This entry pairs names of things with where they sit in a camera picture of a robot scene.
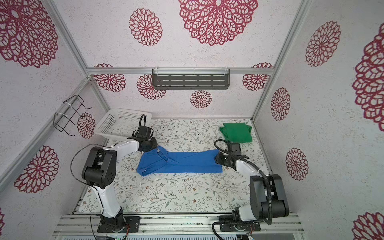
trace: floral tablecloth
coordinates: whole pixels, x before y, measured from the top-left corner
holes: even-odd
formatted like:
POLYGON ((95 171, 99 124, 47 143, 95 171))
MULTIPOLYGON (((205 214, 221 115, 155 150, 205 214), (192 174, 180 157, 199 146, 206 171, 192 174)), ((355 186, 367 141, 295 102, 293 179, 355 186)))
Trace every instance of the floral tablecloth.
MULTIPOLYGON (((219 127, 225 122, 245 122, 249 119, 152 119, 160 146, 171 152, 200 152, 214 149, 214 141, 223 139, 219 127)), ((253 142, 241 143, 247 155, 268 174, 256 135, 253 142)), ((249 178, 223 166, 223 173, 151 174, 136 172, 142 153, 135 152, 117 161, 114 189, 124 212, 230 212, 249 203, 249 178)), ((79 212, 100 212, 101 206, 89 187, 79 212)))

